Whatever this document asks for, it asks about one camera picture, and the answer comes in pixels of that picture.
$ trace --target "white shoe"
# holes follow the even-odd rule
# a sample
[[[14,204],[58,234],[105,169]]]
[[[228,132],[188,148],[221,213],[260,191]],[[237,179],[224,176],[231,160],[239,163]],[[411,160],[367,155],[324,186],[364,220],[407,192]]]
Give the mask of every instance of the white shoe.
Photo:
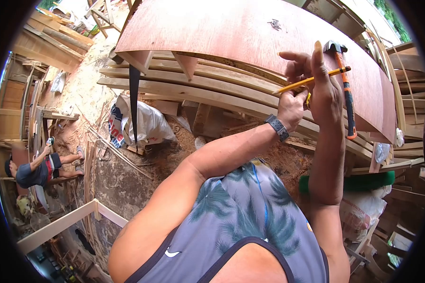
[[[205,137],[203,137],[203,136],[198,136],[196,139],[195,139],[195,149],[199,149],[199,148],[201,148],[202,146],[204,146],[206,144],[206,139],[205,139]]]

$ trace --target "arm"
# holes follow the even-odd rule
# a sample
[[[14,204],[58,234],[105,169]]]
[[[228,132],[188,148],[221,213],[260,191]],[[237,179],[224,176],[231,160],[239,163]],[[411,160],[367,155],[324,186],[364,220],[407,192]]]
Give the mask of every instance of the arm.
[[[284,93],[278,119],[293,131],[303,116],[307,92]],[[279,141],[269,124],[212,141],[189,155],[154,191],[148,204],[121,230],[109,255],[109,273],[124,282],[191,212],[201,185],[230,173]]]
[[[39,165],[41,165],[41,163],[44,161],[44,158],[46,157],[46,155],[49,154],[49,152],[50,152],[50,147],[46,145],[46,147],[44,148],[44,151],[40,154],[40,156],[36,157],[35,160],[33,160],[30,163],[30,168],[32,172],[35,171]]]
[[[343,93],[334,77],[327,75],[321,43],[308,54],[286,52],[281,57],[292,60],[287,67],[291,81],[314,76],[311,98],[313,119],[319,125],[318,141],[309,178],[311,225],[319,246],[328,258],[331,282],[349,281],[348,256],[343,246],[339,205],[343,196],[345,131],[342,122]]]

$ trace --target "nail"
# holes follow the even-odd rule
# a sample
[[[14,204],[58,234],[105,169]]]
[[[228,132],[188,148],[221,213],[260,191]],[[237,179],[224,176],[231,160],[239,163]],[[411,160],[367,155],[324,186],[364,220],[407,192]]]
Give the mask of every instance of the nail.
[[[321,62],[323,62],[323,46],[319,40],[315,42],[315,52],[319,54],[319,59]]]

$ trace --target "curved plywood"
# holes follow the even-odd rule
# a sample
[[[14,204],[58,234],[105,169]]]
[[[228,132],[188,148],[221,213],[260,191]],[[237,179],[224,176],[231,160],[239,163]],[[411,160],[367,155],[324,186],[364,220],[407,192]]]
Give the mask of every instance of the curved plywood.
[[[269,22],[277,20],[275,29]],[[395,135],[395,103],[391,82],[379,66],[349,37],[311,13],[282,0],[145,0],[129,21],[116,52],[170,50],[209,54],[283,74],[286,61],[277,53],[311,54],[314,43],[345,44],[344,58],[353,91],[356,126]],[[324,57],[330,69],[333,56]]]

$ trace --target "black watch strap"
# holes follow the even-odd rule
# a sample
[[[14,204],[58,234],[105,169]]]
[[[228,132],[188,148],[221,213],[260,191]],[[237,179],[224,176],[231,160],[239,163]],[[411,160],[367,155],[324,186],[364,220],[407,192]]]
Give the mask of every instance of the black watch strap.
[[[265,123],[269,123],[274,130],[276,130],[277,134],[280,137],[280,141],[283,142],[284,140],[288,139],[289,133],[286,130],[285,126],[282,125],[282,123],[277,119],[274,115],[269,115],[269,117],[266,118]]]

